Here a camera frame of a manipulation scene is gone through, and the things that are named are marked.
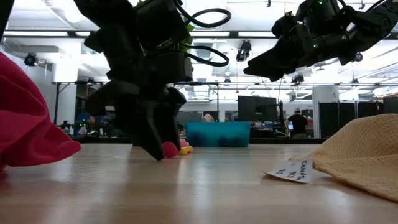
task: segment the white paper tag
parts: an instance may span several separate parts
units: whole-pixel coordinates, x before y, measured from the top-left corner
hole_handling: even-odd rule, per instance
[[[279,170],[267,172],[269,175],[300,183],[308,183],[312,175],[312,158],[292,159]]]

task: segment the table surface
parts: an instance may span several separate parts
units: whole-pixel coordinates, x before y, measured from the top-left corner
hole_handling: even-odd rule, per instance
[[[398,204],[316,172],[309,184],[265,176],[317,145],[196,148],[154,161],[126,144],[84,144],[54,164],[7,168],[0,223],[397,223]]]

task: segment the yellow toy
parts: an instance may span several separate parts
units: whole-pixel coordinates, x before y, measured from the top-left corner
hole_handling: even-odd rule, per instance
[[[192,146],[185,146],[185,147],[181,148],[179,154],[181,156],[183,156],[183,155],[187,155],[188,153],[192,153],[192,152],[193,152]]]

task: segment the pink toy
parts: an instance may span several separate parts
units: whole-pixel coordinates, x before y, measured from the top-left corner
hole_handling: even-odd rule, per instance
[[[174,158],[176,155],[178,155],[177,147],[171,142],[163,142],[162,148],[166,158]]]
[[[187,147],[189,146],[189,143],[185,139],[180,139],[180,145],[181,147]]]

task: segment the teal plastic bin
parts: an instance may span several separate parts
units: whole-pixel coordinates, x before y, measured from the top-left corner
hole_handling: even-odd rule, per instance
[[[193,147],[248,147],[250,122],[189,122],[185,135]]]

